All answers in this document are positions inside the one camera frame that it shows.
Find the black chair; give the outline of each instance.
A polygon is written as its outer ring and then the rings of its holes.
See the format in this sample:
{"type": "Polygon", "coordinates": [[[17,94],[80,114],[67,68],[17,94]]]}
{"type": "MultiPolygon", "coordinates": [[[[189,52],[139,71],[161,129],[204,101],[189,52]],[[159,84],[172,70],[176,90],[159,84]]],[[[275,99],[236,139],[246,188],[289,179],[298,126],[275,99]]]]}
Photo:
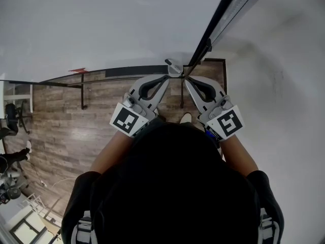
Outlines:
{"type": "Polygon", "coordinates": [[[18,133],[18,126],[24,127],[24,130],[27,134],[30,132],[26,129],[24,118],[31,118],[31,116],[23,116],[23,106],[26,101],[22,101],[21,107],[16,108],[16,106],[12,103],[7,104],[5,108],[6,112],[6,121],[8,128],[0,129],[0,139],[3,139],[5,136],[15,136],[18,133]]]}

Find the black shirt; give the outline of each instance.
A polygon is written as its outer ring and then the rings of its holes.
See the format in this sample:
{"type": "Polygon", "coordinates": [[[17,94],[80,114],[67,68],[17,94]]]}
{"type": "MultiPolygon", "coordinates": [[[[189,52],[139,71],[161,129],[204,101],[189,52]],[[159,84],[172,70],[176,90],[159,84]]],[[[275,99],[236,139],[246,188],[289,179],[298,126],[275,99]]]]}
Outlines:
{"type": "Polygon", "coordinates": [[[166,123],[140,135],[121,163],[76,179],[62,221],[64,243],[85,210],[99,243],[257,243],[261,207],[281,237],[283,215],[264,172],[243,177],[191,126],[166,123]]]}

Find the wooden floor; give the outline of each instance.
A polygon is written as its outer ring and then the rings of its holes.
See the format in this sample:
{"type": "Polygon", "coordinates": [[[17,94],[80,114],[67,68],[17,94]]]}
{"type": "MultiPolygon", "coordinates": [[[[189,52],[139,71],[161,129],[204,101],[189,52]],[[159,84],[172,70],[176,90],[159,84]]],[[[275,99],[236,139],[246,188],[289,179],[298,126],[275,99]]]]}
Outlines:
{"type": "MultiPolygon", "coordinates": [[[[223,86],[221,62],[202,62],[192,75],[215,79],[223,86]]],[[[85,74],[85,81],[104,78],[105,72],[85,74]]],[[[80,82],[80,76],[70,76],[59,81],[80,82]]],[[[81,110],[79,89],[34,86],[34,112],[32,121],[27,123],[30,135],[20,129],[17,136],[5,138],[8,153],[25,148],[26,140],[32,143],[30,162],[35,167],[27,161],[21,162],[30,181],[29,187],[23,190],[25,195],[40,195],[46,206],[51,206],[61,198],[54,211],[61,216],[64,214],[74,185],[74,180],[67,178],[76,178],[88,171],[97,154],[114,135],[115,129],[109,125],[111,115],[133,83],[134,80],[126,80],[86,85],[86,110],[81,110]]],[[[198,111],[186,89],[183,109],[179,103],[180,80],[172,79],[158,106],[159,113],[171,122],[179,122],[187,112],[196,119],[198,111]]]]}

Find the shoe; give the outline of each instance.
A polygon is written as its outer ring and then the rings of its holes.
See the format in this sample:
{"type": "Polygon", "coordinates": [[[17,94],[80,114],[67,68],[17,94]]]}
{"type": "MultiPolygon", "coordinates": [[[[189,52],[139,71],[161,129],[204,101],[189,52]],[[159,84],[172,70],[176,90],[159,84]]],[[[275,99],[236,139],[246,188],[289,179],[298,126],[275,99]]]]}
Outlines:
{"type": "Polygon", "coordinates": [[[26,148],[28,148],[31,153],[31,142],[29,140],[26,142],[26,148]]]}
{"type": "Polygon", "coordinates": [[[180,124],[182,123],[192,123],[192,115],[190,113],[186,113],[181,119],[180,124]]]}

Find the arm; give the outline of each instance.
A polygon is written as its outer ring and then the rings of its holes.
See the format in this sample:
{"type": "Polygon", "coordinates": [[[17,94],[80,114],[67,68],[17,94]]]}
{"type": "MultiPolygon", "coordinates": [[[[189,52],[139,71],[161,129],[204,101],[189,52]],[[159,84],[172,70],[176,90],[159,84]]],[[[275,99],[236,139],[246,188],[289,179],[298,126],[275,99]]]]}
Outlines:
{"type": "Polygon", "coordinates": [[[90,171],[104,173],[127,154],[132,143],[133,138],[117,131],[92,163],[90,171]]]}
{"type": "Polygon", "coordinates": [[[220,142],[220,147],[226,163],[234,170],[240,172],[243,176],[247,176],[251,172],[258,170],[253,158],[246,151],[237,136],[234,135],[220,142]]]}

